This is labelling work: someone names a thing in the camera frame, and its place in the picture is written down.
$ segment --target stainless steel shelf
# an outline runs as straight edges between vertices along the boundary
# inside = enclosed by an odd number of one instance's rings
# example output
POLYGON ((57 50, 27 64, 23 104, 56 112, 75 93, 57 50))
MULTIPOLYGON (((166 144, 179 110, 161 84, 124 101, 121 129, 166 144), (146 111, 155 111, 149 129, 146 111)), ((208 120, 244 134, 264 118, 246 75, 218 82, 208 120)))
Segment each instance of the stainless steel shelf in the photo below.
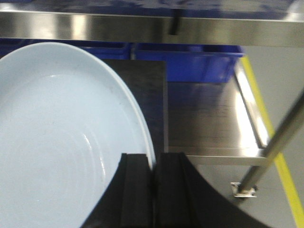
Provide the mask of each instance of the stainless steel shelf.
POLYGON ((268 134, 241 67, 227 84, 168 83, 169 152, 198 164, 264 166, 268 134))
POLYGON ((161 2, 0 3, 0 37, 304 47, 303 0, 161 2))

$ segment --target yellow floor line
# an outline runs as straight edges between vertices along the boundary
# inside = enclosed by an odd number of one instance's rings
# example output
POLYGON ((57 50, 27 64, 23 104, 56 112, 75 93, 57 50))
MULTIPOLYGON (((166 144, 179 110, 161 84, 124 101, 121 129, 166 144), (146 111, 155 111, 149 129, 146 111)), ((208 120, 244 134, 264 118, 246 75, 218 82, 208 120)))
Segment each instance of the yellow floor line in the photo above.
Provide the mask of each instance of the yellow floor line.
MULTIPOLYGON (((268 131, 268 134, 272 136, 275 133, 271 120, 269 118, 265 103, 261 96, 260 90, 257 85, 256 78, 254 76, 250 61, 247 56, 241 58, 241 63, 243 64, 248 82, 256 99, 256 104, 261 112, 264 124, 268 131)), ((295 188, 294 181, 290 174, 289 168, 285 161, 284 155, 279 153, 278 156, 275 158, 275 166, 278 171, 279 177, 281 179, 283 188, 285 190, 285 194, 287 200, 290 205, 290 209, 292 215, 294 217, 294 221, 296 223, 297 228, 304 228, 304 210, 301 204, 299 195, 295 188)))

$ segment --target plate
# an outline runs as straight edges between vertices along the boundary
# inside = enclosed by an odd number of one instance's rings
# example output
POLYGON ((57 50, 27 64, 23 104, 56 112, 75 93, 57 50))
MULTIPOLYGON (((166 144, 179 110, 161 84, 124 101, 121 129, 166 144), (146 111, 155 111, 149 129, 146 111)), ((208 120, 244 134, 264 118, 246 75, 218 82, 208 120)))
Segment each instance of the plate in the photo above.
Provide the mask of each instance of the plate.
POLYGON ((80 227, 121 153, 155 163, 143 114, 108 65, 60 43, 0 60, 0 227, 80 227))

